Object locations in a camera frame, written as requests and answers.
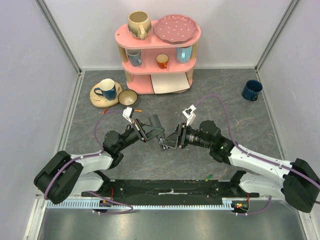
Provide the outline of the black remote control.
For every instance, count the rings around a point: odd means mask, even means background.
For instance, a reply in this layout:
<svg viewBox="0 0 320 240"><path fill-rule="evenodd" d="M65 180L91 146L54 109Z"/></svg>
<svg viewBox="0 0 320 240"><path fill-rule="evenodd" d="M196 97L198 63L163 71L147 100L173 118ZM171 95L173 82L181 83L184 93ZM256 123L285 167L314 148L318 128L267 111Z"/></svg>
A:
<svg viewBox="0 0 320 240"><path fill-rule="evenodd" d="M152 115L152 116L149 116L149 117L148 117L148 120L149 120L149 122L150 122L150 124L151 124L152 126L156 126L156 127L159 127L159 128L162 128L162 127L163 127L157 114L154 114L154 115ZM162 151L165 151L165 150L168 149L167 146L162 145L162 144L160 143L160 141L161 141L165 136L166 136L166 135L165 135L165 132L164 132L164 131L161 132L161 133L159 133L159 134L156 136L156 139L158 140L159 146L160 146L160 148L161 148Z"/></svg>

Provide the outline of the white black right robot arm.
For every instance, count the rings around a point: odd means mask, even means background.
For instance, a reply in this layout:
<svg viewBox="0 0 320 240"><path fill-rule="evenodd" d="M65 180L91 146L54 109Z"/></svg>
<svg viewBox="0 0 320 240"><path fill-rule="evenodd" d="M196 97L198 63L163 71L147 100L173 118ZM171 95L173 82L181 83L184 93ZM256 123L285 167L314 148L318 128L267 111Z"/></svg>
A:
<svg viewBox="0 0 320 240"><path fill-rule="evenodd" d="M235 197L244 193L274 196L310 213L320 193L320 179L305 160L297 158L290 162L250 151L224 137L212 120L203 121L199 129L180 123L173 133L160 137L159 142L173 149L187 145L207 148L215 161L247 169L240 179L229 184Z"/></svg>

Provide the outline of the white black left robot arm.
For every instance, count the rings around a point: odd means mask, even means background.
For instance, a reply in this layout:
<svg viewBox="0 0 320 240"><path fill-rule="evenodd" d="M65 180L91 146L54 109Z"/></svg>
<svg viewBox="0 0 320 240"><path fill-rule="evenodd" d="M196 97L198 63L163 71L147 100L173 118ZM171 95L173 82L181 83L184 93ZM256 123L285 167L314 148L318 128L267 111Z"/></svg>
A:
<svg viewBox="0 0 320 240"><path fill-rule="evenodd" d="M34 185L54 204L63 202L70 194L93 191L99 197L110 191L109 178L101 171L119 165L122 150L137 141L147 142L164 137L164 128L156 114L148 118L149 124L133 119L124 133L108 131L104 136L102 150L86 155L70 155L57 152L34 178Z"/></svg>

